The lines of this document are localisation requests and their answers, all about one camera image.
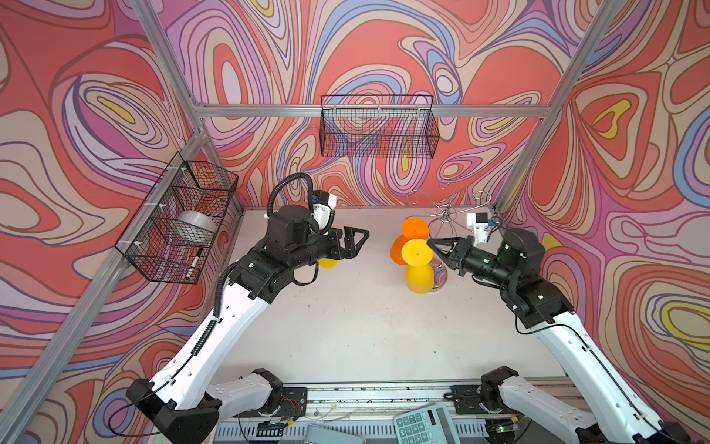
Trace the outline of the yellow wine glass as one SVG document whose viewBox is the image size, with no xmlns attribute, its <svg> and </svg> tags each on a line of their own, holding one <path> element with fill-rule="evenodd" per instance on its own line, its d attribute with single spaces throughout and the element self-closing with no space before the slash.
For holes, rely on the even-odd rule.
<svg viewBox="0 0 710 444">
<path fill-rule="evenodd" d="M 324 259 L 320 259 L 318 261 L 318 264 L 322 268 L 330 269 L 330 268 L 334 268 L 338 264 L 338 261 L 333 260 L 333 259 L 324 258 Z"/>
<path fill-rule="evenodd" d="M 424 239 L 412 239 L 404 244 L 401 256 L 406 263 L 407 288 L 417 294 L 426 294 L 434 288 L 435 274 L 431 266 L 435 253 Z"/>
</svg>

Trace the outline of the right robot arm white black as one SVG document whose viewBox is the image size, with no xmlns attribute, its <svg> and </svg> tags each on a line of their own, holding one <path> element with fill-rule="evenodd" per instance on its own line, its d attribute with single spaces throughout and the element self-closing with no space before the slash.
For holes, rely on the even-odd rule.
<svg viewBox="0 0 710 444">
<path fill-rule="evenodd" d="M 524 414 L 565 443 L 690 442 L 680 424 L 664 421 L 639 397 L 598 349 L 571 301 L 541 277 L 545 247 L 534 233 L 508 229 L 497 253 L 479 249 L 473 237 L 427 244 L 460 276 L 498 290 L 516 331 L 543 342 L 588 406 L 575 409 L 501 366 L 481 377 L 475 397 L 483 410 Z"/>
</svg>

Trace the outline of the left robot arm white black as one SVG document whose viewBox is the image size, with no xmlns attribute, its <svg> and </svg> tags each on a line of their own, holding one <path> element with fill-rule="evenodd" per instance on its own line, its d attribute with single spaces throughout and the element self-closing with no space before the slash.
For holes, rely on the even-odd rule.
<svg viewBox="0 0 710 444">
<path fill-rule="evenodd" d="M 132 406 L 170 443 L 202 443 L 222 421 L 244 413 L 271 416 L 287 401 L 283 383 L 259 368 L 223 385 L 212 379 L 241 335 L 290 285 L 305 266 L 323 259 L 355 258 L 369 238 L 366 229 L 336 229 L 335 196 L 314 190 L 310 175 L 298 172 L 275 185 L 267 200 L 264 238 L 219 276 L 212 313 L 176 356 L 151 379 L 127 390 Z"/>
</svg>

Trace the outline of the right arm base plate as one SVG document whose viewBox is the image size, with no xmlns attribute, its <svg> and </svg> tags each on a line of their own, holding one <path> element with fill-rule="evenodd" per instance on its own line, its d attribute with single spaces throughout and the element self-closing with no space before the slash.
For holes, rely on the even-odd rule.
<svg viewBox="0 0 710 444">
<path fill-rule="evenodd" d="M 454 385 L 444 394 L 444 400 L 454 405 L 459 416 L 523 416 L 522 413 L 506 406 L 484 407 L 479 385 Z"/>
</svg>

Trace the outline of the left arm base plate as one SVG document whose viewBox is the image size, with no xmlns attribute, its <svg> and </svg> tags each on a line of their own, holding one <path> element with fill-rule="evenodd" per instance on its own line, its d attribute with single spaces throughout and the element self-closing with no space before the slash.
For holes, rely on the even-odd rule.
<svg viewBox="0 0 710 444">
<path fill-rule="evenodd" d="M 286 386 L 281 390 L 281 398 L 278 404 L 268 404 L 259 410 L 238 414 L 235 418 L 298 419 L 306 414 L 307 401 L 308 388 L 305 386 Z"/>
</svg>

